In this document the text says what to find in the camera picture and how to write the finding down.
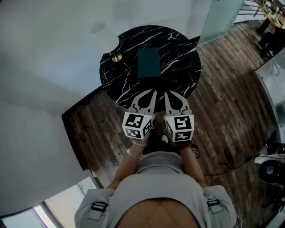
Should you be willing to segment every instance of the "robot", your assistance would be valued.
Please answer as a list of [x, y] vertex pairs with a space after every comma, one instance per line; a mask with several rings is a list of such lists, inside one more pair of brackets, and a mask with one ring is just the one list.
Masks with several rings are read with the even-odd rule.
[[[152, 90], [146, 90], [136, 96], [128, 109], [125, 112], [122, 128], [127, 137], [144, 139], [148, 132], [153, 127], [155, 118], [154, 109], [157, 92], [154, 91], [151, 101], [147, 107], [141, 107], [139, 100], [143, 99]], [[168, 94], [174, 95], [182, 103], [179, 109], [174, 109], [173, 101], [169, 99]], [[173, 91], [164, 93], [166, 115], [164, 121], [166, 129], [173, 142], [191, 140], [194, 133], [194, 115], [189, 108], [187, 100]]]

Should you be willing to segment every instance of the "black buckle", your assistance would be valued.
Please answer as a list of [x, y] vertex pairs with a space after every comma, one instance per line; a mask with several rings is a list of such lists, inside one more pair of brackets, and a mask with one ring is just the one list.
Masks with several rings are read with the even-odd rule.
[[106, 204], [105, 202], [95, 202], [92, 205], [92, 210], [98, 211], [98, 212], [105, 212], [106, 208], [107, 208], [108, 204]]
[[208, 207], [219, 205], [220, 202], [217, 199], [208, 199], [207, 201]]

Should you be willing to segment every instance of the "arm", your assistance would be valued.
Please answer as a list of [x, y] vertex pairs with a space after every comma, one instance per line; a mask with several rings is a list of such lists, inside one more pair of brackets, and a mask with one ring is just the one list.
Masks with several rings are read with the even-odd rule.
[[182, 163], [185, 174], [193, 177], [193, 179], [201, 186], [206, 187], [206, 181], [204, 178], [203, 171], [192, 151], [191, 147], [186, 147], [180, 150]]
[[[148, 139], [148, 136], [146, 136], [143, 140], [136, 139], [135, 141], [139, 144], [146, 144], [147, 139]], [[130, 148], [130, 153], [134, 156], [140, 157], [143, 153], [143, 149], [144, 149], [144, 146], [138, 146], [138, 145], [133, 144]], [[138, 158], [133, 158], [127, 155], [124, 158], [123, 162], [120, 164], [115, 174], [114, 180], [107, 188], [111, 188], [115, 190], [122, 180], [124, 180], [126, 177], [133, 175], [135, 173], [138, 163], [139, 163]]]

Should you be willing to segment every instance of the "round table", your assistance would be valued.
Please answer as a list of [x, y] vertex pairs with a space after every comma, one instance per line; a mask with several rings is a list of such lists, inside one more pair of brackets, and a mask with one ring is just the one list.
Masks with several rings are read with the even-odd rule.
[[[201, 63], [195, 46], [184, 35], [171, 28], [148, 25], [118, 37], [120, 42], [114, 51], [122, 54], [121, 61], [113, 62], [108, 53], [100, 61], [103, 88], [117, 104], [129, 108], [136, 95], [155, 89], [155, 112], [160, 112], [165, 110], [165, 91], [175, 91], [185, 98], [193, 92]], [[159, 48], [160, 77], [138, 78], [138, 49], [143, 48]]]

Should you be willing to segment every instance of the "black stand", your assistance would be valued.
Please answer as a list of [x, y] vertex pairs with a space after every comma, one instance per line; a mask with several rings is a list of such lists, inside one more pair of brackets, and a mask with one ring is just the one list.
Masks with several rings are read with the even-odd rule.
[[263, 24], [260, 26], [260, 28], [257, 30], [259, 34], [263, 34], [264, 31], [267, 29], [267, 27], [270, 25], [271, 21], [266, 18]]

